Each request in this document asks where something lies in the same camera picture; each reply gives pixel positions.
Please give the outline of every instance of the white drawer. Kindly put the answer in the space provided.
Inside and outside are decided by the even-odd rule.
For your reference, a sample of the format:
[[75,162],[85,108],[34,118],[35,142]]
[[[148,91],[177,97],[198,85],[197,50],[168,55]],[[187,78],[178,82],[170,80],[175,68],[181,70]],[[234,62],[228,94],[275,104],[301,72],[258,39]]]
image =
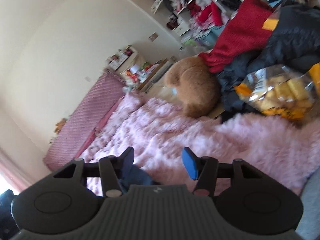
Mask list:
[[186,33],[189,30],[189,24],[187,22],[180,23],[177,27],[173,29],[173,31],[178,35],[181,36],[183,33]]

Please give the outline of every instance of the snack bag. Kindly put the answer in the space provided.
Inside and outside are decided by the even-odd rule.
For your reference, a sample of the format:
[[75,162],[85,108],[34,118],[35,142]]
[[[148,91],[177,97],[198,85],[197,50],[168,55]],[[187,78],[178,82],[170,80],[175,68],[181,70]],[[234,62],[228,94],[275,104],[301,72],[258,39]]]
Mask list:
[[274,65],[248,74],[235,90],[241,100],[265,115],[301,121],[319,101],[319,82],[320,64],[305,75]]

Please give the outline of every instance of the white logo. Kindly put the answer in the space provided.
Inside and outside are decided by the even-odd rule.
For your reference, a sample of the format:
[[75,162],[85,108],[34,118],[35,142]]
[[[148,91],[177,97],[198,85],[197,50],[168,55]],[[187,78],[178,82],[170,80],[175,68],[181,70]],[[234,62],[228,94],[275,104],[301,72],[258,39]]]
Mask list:
[[162,191],[162,188],[157,187],[157,188],[156,188],[156,189],[154,189],[153,191],[154,191],[154,192],[156,192],[156,193],[160,193],[160,191]]

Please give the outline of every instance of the pink curtain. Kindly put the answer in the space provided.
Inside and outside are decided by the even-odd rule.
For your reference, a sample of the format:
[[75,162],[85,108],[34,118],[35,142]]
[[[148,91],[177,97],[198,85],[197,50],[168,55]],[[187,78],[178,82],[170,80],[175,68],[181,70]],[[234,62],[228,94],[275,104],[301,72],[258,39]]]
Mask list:
[[32,180],[0,148],[0,173],[19,192],[31,186]]

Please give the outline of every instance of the ribbed gray panel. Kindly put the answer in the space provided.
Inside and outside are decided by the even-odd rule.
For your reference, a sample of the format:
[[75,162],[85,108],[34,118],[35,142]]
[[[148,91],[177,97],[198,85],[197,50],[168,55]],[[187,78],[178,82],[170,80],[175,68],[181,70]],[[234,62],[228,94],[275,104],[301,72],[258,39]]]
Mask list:
[[301,240],[293,230],[256,236],[229,225],[209,197],[182,186],[132,186],[128,194],[108,198],[94,219],[61,235],[22,230],[13,240]]

